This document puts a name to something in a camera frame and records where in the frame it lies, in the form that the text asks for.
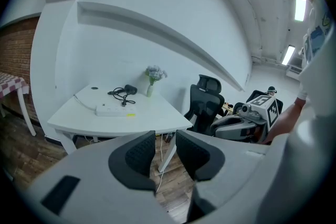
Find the bouquet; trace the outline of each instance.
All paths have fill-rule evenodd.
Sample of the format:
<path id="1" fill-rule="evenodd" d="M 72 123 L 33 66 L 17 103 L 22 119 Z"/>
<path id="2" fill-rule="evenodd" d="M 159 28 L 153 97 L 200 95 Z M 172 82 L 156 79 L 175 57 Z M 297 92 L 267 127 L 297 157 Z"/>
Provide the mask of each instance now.
<path id="1" fill-rule="evenodd" d="M 158 66 L 153 66 L 153 67 L 148 66 L 146 71 L 145 71 L 145 74 L 147 76 L 149 76 L 149 82 L 150 82 L 151 86 L 154 85 L 154 82 L 168 77 L 167 72 L 164 71 L 164 70 L 161 70 L 161 68 L 158 67 Z"/>

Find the flower vase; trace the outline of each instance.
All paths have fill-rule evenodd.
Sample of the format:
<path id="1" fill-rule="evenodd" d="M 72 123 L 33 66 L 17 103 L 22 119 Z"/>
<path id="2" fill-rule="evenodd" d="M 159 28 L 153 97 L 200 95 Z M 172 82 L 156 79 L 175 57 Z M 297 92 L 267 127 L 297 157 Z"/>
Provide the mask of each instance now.
<path id="1" fill-rule="evenodd" d="M 154 90 L 154 85 L 149 85 L 147 89 L 147 97 L 151 97 Z"/>

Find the white ceiling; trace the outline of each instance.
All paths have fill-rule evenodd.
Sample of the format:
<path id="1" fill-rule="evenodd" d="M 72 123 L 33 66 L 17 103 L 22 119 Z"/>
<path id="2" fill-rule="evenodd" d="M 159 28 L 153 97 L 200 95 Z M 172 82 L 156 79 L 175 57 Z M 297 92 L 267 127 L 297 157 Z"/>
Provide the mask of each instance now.
<path id="1" fill-rule="evenodd" d="M 281 62 L 288 45 L 296 47 L 290 64 L 301 65 L 298 51 L 308 29 L 310 4 L 303 22 L 295 21 L 295 0 L 229 0 L 246 33 L 255 61 Z"/>

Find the power strip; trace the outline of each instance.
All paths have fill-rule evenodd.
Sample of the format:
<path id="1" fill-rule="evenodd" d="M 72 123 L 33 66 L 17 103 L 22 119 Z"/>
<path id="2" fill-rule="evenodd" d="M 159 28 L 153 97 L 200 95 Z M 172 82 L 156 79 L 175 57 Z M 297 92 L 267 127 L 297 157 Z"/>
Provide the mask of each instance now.
<path id="1" fill-rule="evenodd" d="M 99 105 L 96 108 L 96 116 L 104 117 L 134 117 L 136 109 L 134 105 Z"/>

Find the checkered tablecloth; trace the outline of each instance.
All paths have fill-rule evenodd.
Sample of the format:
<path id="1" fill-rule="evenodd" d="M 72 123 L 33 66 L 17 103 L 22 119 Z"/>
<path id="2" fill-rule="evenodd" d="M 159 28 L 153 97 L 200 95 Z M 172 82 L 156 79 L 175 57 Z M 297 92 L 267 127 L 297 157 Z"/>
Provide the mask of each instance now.
<path id="1" fill-rule="evenodd" d="M 29 85 L 23 78 L 0 72 L 0 99 L 18 88 L 22 88 L 23 94 L 29 94 Z"/>

